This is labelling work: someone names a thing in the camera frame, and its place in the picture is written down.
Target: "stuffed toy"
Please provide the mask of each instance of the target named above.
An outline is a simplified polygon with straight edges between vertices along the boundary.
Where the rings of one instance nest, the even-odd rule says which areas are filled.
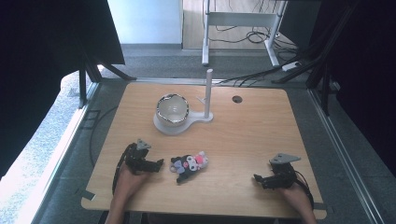
[[[207,156],[203,151],[201,151],[196,156],[186,155],[183,157],[172,158],[170,170],[171,172],[178,174],[177,183],[179,184],[199,170],[205,168],[207,163]]]

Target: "metal bowl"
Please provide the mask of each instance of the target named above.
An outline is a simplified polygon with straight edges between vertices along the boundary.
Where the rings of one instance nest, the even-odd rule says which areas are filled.
[[[189,115],[189,103],[181,95],[166,94],[157,104],[156,115],[158,120],[165,126],[180,126]]]

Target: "wall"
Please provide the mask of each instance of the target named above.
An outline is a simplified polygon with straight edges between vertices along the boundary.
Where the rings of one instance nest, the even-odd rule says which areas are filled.
[[[121,44],[181,44],[182,0],[108,0]]]

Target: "black cable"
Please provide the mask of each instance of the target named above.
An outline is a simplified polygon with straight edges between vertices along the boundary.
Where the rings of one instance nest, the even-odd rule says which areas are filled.
[[[113,111],[113,110],[115,110],[115,109],[117,109],[117,108],[118,108],[118,106],[116,105],[116,106],[114,106],[113,108],[107,110],[107,112],[93,124],[92,132],[91,132],[91,138],[90,138],[90,144],[89,144],[90,160],[91,160],[91,165],[92,165],[92,167],[95,166],[95,162],[93,161],[93,155],[92,155],[92,139],[93,139],[93,134],[94,134],[94,132],[95,132],[95,130],[96,130],[97,125],[100,123],[100,121],[101,121],[105,116],[107,116],[111,111]]]

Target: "gray floor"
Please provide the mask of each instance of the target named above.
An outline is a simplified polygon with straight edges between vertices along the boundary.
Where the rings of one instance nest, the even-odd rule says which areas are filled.
[[[137,81],[199,83],[200,78],[205,77],[207,68],[201,66],[200,51],[181,50],[174,46],[123,46],[123,50],[126,65],[120,65],[118,68],[129,75],[139,77]],[[271,68],[271,64],[266,53],[261,51],[214,51],[211,52],[210,67],[215,71],[214,78],[226,79],[260,72]],[[270,82],[271,79],[285,75],[286,73],[278,72],[264,79],[261,78],[255,87],[281,88],[288,93],[328,210],[327,217],[319,223],[374,223],[365,211],[361,189],[355,186],[354,176],[350,176],[343,160],[340,160],[337,147],[334,146],[328,129],[325,128],[315,101],[304,86],[308,74],[303,74],[283,85],[274,85]],[[72,76],[76,83],[77,74]],[[97,93],[90,99],[87,115],[55,174],[34,223],[97,223],[102,214],[101,211],[83,209],[80,205],[79,191],[85,189],[88,183],[93,169],[92,161],[94,163],[100,153],[116,112],[115,106],[119,104],[123,90],[128,84],[106,69],[103,71],[103,76],[105,78],[99,84]],[[68,103],[67,108],[77,106],[77,90],[73,85],[65,88],[64,92],[67,94],[63,97],[68,97],[74,102]],[[365,184],[369,195],[373,197],[375,208],[378,209],[383,223],[396,223],[396,206],[393,205],[396,201],[396,179],[345,114],[336,101],[335,94],[330,96],[329,106],[328,119],[338,132],[343,147],[353,161],[353,168],[359,173],[358,177]],[[54,147],[56,138],[52,140],[54,143],[48,145]],[[25,185],[29,183],[33,185],[39,176],[23,176],[21,179],[24,180],[22,183],[27,183]],[[1,223],[14,223],[18,215],[23,216],[19,213],[23,202],[17,200],[23,197],[26,195],[20,192],[7,197],[7,204],[0,207]],[[140,214],[131,213],[131,216],[131,223],[139,222]]]

